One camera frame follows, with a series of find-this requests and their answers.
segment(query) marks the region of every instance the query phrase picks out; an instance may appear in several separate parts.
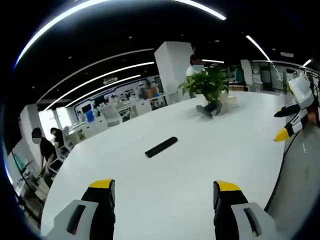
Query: floor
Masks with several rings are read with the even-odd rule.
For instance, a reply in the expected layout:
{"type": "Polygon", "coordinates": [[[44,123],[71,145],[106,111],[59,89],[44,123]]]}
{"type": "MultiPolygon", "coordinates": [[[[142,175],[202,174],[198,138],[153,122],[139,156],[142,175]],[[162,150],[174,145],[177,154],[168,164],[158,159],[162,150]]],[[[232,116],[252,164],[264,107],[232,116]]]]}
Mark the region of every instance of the floor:
{"type": "MultiPolygon", "coordinates": [[[[280,95],[285,103],[293,97],[279,92],[272,94],[280,95]]],[[[285,149],[291,140],[286,142],[285,149]]],[[[320,191],[319,173],[320,128],[308,126],[295,138],[284,157],[279,184],[268,209],[285,237],[293,238],[312,211],[320,191]]]]}

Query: green leaves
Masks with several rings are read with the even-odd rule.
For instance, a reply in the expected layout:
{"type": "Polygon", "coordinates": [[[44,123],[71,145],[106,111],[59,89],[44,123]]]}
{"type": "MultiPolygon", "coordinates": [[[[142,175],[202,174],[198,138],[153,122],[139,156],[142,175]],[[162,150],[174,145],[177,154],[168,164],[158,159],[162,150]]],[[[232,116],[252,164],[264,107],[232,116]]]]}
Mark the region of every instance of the green leaves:
{"type": "Polygon", "coordinates": [[[217,100],[221,91],[229,92],[226,70],[215,66],[207,71],[187,76],[185,82],[179,85],[179,89],[182,89],[183,95],[203,94],[209,102],[217,100]]]}

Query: man in white shirt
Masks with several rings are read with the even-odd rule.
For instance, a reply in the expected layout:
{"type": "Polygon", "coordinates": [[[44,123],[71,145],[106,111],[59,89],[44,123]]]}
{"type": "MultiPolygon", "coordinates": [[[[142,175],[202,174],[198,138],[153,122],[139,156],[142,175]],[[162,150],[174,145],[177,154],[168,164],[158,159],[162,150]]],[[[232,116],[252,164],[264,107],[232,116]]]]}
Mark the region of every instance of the man in white shirt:
{"type": "Polygon", "coordinates": [[[199,59],[195,54],[190,56],[190,66],[186,70],[186,76],[192,76],[193,74],[198,74],[201,71],[205,71],[204,69],[204,62],[199,59]]]}

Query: black remote control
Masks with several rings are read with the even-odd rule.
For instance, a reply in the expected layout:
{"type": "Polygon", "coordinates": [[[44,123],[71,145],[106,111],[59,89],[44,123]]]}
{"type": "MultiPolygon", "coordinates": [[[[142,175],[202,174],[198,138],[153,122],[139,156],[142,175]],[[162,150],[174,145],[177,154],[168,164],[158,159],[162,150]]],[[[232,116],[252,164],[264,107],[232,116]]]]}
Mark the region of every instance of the black remote control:
{"type": "Polygon", "coordinates": [[[159,145],[155,146],[154,148],[151,148],[150,150],[145,152],[145,155],[148,158],[152,158],[153,156],[157,155],[158,153],[162,152],[163,150],[167,149],[168,147],[172,146],[178,142],[178,138],[175,136],[169,138],[168,140],[165,140],[164,142],[160,143],[159,145]]]}

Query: window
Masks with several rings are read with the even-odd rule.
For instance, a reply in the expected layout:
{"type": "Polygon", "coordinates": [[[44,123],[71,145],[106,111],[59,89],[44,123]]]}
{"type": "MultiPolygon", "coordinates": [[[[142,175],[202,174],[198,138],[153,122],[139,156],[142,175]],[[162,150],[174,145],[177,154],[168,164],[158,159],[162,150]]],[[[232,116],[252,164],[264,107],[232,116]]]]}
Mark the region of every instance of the window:
{"type": "Polygon", "coordinates": [[[39,118],[45,138],[52,142],[55,136],[50,133],[51,128],[58,128],[54,112],[52,110],[40,111],[39,118]]]}
{"type": "Polygon", "coordinates": [[[67,109],[65,107],[59,107],[56,109],[58,113],[58,117],[61,123],[61,127],[64,129],[65,127],[69,127],[72,125],[70,117],[68,115],[67,109]]]}

